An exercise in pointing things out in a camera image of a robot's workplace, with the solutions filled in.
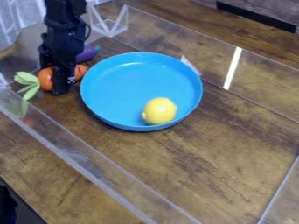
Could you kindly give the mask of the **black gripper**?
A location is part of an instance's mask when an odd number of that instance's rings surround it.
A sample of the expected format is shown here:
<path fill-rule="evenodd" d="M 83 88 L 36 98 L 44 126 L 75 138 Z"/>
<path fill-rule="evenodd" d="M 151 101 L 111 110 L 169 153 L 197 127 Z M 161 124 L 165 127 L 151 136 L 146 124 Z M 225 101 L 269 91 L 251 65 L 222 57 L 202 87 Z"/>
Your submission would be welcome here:
<path fill-rule="evenodd" d="M 70 92 L 71 85 L 75 83 L 77 56 L 85 50 L 86 22 L 75 19 L 70 23 L 44 18 L 47 32 L 42 34 L 40 69 L 52 69 L 52 89 L 55 95 L 64 95 Z"/>

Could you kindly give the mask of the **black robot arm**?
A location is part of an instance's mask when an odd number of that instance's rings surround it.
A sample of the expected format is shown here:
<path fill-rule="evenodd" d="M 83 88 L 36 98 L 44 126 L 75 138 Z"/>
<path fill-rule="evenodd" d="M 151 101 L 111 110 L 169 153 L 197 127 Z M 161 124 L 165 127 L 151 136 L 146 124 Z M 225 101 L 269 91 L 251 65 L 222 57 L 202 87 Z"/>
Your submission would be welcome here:
<path fill-rule="evenodd" d="M 51 92 L 63 95 L 75 82 L 77 56 L 85 51 L 91 33 L 90 25 L 81 17 L 87 13 L 87 1 L 44 0 L 44 4 L 47 32 L 42 34 L 39 46 L 40 67 L 52 67 Z"/>

